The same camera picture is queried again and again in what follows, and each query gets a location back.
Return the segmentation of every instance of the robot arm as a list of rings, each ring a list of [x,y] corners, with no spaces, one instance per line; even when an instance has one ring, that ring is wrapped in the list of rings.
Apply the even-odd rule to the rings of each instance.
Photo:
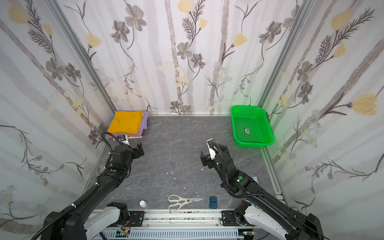
[[[213,139],[207,140],[207,144],[210,154],[204,156],[201,152],[200,158],[203,165],[209,168],[215,168],[223,181],[221,187],[224,187],[228,194],[234,198],[246,198],[250,202],[253,202],[278,223],[279,226],[276,226],[275,230],[270,232],[271,234],[280,239],[283,239],[281,237],[284,234],[287,240],[322,239],[323,231],[317,217],[312,214],[306,216],[291,209],[266,192],[246,173],[236,169],[226,146],[216,144]],[[255,215],[252,214],[252,211],[255,211],[255,208],[251,207],[246,201],[242,201],[235,209],[236,221],[239,224],[254,224],[255,222],[252,221],[254,221]]]
[[[37,239],[40,234],[41,240],[92,239],[110,224],[119,219],[127,219],[126,204],[118,203],[108,204],[99,215],[88,217],[129,176],[132,160],[142,155],[144,151],[141,144],[136,148],[125,144],[116,146],[111,151],[112,159],[108,159],[106,169],[96,178],[95,186],[61,212],[51,212],[44,220],[44,227],[32,239]]]

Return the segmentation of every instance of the green basket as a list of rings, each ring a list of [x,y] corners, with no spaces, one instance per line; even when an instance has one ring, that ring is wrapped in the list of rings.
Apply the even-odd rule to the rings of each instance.
[[[231,117],[237,146],[262,148],[275,141],[271,125],[262,108],[235,105],[231,108]]]

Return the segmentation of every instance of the folded cloth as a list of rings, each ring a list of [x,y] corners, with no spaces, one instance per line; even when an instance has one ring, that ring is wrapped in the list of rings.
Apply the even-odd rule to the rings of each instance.
[[[144,116],[145,114],[141,110],[138,112],[116,111],[115,118],[112,120],[108,132],[138,134],[140,130],[141,119]]]
[[[139,133],[138,134],[130,134],[132,136],[142,136],[144,133],[144,129],[147,129],[147,120],[148,120],[148,116],[149,116],[149,112],[148,111],[143,111],[144,113],[144,117],[141,119],[141,124],[140,124],[140,129],[139,129]],[[117,136],[117,135],[124,135],[125,133],[122,133],[122,132],[119,132],[119,133],[113,133],[113,135]]]

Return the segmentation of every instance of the gray floor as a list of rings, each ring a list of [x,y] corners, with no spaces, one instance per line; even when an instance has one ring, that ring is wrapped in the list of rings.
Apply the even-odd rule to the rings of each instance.
[[[132,163],[131,175],[111,192],[97,207],[103,209],[109,202],[122,202],[129,209],[138,209],[145,200],[149,209],[167,209],[168,196],[204,200],[183,206],[183,209],[207,209],[209,197],[217,197],[219,209],[235,208],[241,201],[230,197],[214,169],[203,167],[200,151],[208,154],[206,140],[228,146],[236,168],[274,194],[260,149],[238,147],[233,138],[231,117],[150,117],[142,138],[130,139],[131,146],[142,143],[145,155]],[[97,166],[105,164],[108,148],[104,149]],[[96,173],[89,182],[94,185]]]

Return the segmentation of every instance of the floral wallpaper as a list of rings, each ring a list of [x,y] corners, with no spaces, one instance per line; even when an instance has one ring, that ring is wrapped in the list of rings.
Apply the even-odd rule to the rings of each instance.
[[[58,3],[118,110],[186,115],[258,104],[302,1]]]
[[[113,114],[44,1],[0,6],[0,235],[29,239],[82,194]]]
[[[264,109],[290,205],[330,239],[382,239],[382,1],[315,1]]]

